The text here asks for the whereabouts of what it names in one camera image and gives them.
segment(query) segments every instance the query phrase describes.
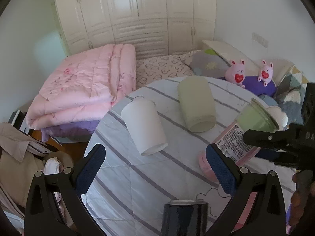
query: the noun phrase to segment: white label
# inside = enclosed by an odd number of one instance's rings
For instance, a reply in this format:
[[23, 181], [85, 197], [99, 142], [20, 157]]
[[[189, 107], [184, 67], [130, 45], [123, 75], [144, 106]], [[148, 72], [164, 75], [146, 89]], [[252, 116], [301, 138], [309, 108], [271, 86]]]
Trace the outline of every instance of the white label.
[[252, 146], [243, 141], [244, 133], [240, 125], [235, 123], [215, 144], [226, 157], [237, 162], [252, 149]]

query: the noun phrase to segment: wall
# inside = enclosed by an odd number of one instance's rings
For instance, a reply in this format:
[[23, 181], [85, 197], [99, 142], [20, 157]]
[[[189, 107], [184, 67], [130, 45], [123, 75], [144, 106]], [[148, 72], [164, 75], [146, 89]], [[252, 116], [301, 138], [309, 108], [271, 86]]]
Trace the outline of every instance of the wall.
[[[268, 49], [252, 41], [253, 32], [269, 41]], [[315, 81], [315, 24], [300, 0], [217, 0], [215, 40], [253, 61], [290, 60]]]
[[31, 101], [65, 53], [54, 0], [11, 0], [0, 16], [0, 121]]

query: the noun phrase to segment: wooden floor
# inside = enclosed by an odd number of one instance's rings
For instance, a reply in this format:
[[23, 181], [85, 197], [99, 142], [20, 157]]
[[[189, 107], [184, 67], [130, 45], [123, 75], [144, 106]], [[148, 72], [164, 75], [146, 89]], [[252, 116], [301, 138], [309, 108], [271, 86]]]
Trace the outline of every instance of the wooden floor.
[[[41, 131], [34, 131], [32, 137], [37, 140], [42, 140], [42, 133]], [[67, 153], [71, 156], [74, 162], [77, 162], [84, 156], [84, 152], [86, 147], [88, 146], [88, 142], [85, 143], [68, 143], [63, 144], [62, 146], [59, 145], [55, 140], [50, 138], [46, 143], [54, 146], [59, 151]]]

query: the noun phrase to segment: human hand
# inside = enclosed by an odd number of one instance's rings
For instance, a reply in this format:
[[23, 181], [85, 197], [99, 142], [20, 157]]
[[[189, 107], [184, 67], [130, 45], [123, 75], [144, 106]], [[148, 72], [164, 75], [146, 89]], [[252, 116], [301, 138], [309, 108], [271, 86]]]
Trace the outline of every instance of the human hand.
[[[294, 183], [298, 183], [297, 174], [294, 174], [292, 177]], [[315, 181], [311, 184], [310, 189], [307, 190], [307, 194], [309, 193], [315, 197]], [[305, 203], [302, 203], [301, 194], [296, 190], [291, 198], [291, 213], [289, 219], [289, 225], [295, 226], [300, 221], [301, 217], [303, 216], [305, 209]]]

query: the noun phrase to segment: electrical socket panel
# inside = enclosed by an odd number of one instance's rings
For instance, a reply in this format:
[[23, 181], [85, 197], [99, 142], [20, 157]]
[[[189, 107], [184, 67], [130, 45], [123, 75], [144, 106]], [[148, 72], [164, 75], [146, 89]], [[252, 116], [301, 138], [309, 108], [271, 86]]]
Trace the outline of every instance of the electrical socket panel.
[[266, 39], [262, 38], [259, 34], [253, 32], [252, 39], [263, 45], [265, 48], [268, 48], [269, 42]]

